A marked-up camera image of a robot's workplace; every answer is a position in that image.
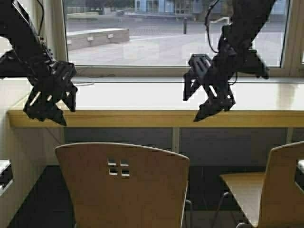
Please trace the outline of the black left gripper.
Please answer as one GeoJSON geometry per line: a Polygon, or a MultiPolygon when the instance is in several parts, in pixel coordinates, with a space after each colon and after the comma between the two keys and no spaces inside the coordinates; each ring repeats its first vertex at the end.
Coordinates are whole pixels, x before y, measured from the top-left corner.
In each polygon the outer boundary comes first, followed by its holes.
{"type": "Polygon", "coordinates": [[[71,79],[76,75],[73,63],[66,61],[37,61],[30,64],[29,81],[33,88],[23,108],[30,119],[49,119],[66,126],[63,111],[57,103],[63,101],[71,112],[76,111],[78,88],[71,79]]]}

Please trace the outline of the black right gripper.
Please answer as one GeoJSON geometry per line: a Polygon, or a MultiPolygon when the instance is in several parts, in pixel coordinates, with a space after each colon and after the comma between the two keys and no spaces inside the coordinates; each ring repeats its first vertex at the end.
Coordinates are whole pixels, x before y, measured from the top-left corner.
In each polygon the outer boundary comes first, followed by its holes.
{"type": "Polygon", "coordinates": [[[211,58],[206,54],[193,54],[188,64],[190,69],[183,76],[183,101],[187,101],[200,86],[203,87],[208,97],[199,106],[193,121],[204,120],[222,110],[229,111],[235,104],[234,96],[228,81],[220,76],[219,70],[213,66],[211,58]]]}

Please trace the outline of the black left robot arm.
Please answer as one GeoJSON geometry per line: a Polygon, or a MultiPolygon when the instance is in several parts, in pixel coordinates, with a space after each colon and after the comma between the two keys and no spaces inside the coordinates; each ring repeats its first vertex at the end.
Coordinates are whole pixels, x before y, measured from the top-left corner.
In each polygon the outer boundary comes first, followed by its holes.
{"type": "Polygon", "coordinates": [[[35,29],[29,14],[17,0],[0,2],[0,36],[11,44],[11,50],[0,57],[0,77],[25,77],[32,90],[23,112],[30,119],[49,119],[66,126],[64,113],[57,103],[63,101],[71,112],[76,110],[73,63],[58,61],[35,29]]]}

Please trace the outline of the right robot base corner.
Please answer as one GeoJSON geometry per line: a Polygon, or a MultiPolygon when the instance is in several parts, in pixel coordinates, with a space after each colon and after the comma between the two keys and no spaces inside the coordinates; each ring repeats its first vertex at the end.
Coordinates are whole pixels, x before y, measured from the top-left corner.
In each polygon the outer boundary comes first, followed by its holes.
{"type": "Polygon", "coordinates": [[[295,183],[304,190],[304,161],[299,160],[295,171],[295,183]]]}

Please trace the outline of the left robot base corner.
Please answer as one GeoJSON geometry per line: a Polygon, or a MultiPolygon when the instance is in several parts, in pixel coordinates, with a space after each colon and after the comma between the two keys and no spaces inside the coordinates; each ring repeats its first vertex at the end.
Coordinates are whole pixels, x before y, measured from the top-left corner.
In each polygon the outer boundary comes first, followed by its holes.
{"type": "Polygon", "coordinates": [[[2,195],[13,182],[11,160],[0,161],[0,195],[2,195]]]}

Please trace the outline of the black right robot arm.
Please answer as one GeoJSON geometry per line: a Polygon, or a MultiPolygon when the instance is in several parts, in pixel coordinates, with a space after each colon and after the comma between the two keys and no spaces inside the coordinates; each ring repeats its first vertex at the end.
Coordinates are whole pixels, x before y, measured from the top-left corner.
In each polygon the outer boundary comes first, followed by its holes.
{"type": "Polygon", "coordinates": [[[231,23],[221,29],[217,54],[193,54],[189,70],[184,74],[183,100],[187,101],[203,87],[207,100],[199,106],[193,121],[198,122],[235,104],[230,79],[237,73],[269,78],[269,69],[252,48],[252,43],[268,20],[275,1],[234,0],[231,23]]]}

